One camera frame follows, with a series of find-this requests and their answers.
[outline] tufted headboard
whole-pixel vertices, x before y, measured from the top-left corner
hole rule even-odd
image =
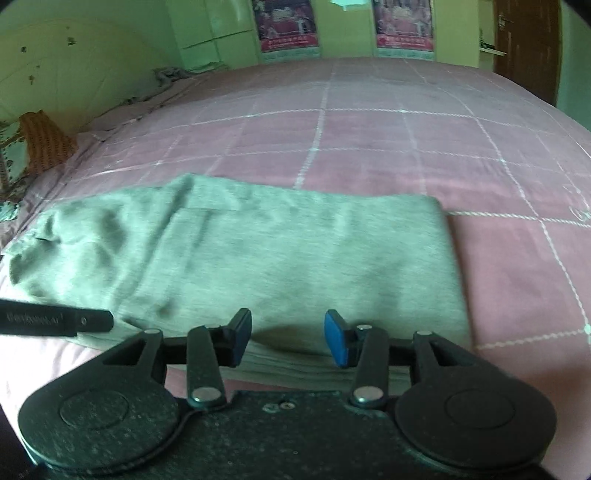
[[[51,20],[0,35],[0,121],[45,112],[67,132],[155,86],[163,55],[92,20]]]

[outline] pink bedspread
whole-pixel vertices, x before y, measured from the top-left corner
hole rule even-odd
[[[590,132],[509,80],[423,61],[286,63],[174,88],[182,94],[141,120],[82,134],[81,153],[40,178],[19,219],[0,225],[2,242],[54,202],[185,172],[435,196],[450,213],[479,353],[554,403],[545,466],[564,480],[591,473]],[[93,354],[1,338],[0,402],[13,424],[27,395]],[[167,385],[182,393],[182,383],[173,371]]]

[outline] green folded cloth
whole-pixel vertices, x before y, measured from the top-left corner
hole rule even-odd
[[[226,378],[347,388],[323,337],[327,309],[410,338],[470,346],[459,272],[436,199],[359,197],[185,175],[59,204],[5,251],[15,299],[110,310],[107,349],[146,328],[183,336],[252,310]],[[394,391],[407,385],[392,369]]]

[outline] shelf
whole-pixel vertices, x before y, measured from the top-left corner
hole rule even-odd
[[[480,51],[483,51],[485,53],[492,53],[493,55],[498,55],[499,57],[504,57],[505,55],[507,55],[504,51],[493,50],[492,48],[480,47]]]

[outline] poster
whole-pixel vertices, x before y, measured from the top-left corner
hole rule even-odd
[[[320,57],[310,0],[252,0],[263,61]]]
[[[372,0],[378,56],[434,60],[430,0]]]

